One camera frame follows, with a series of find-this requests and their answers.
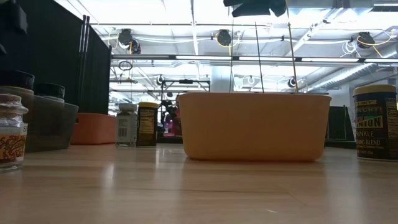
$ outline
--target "glass jar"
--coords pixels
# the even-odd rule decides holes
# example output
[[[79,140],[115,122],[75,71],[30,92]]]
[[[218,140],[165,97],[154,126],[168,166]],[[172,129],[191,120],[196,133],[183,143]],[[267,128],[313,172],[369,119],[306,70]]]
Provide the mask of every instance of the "glass jar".
[[[22,167],[27,133],[22,116],[27,112],[20,96],[0,94],[0,172]]]
[[[116,145],[135,146],[137,142],[137,105],[119,104],[116,115]]]

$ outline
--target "table surface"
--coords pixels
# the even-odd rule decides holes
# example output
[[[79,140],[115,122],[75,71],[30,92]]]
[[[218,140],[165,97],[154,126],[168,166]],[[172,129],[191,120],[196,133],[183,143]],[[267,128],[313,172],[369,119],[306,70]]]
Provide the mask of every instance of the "table surface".
[[[0,174],[0,223],[398,223],[398,163],[205,162],[182,146],[72,146]]]

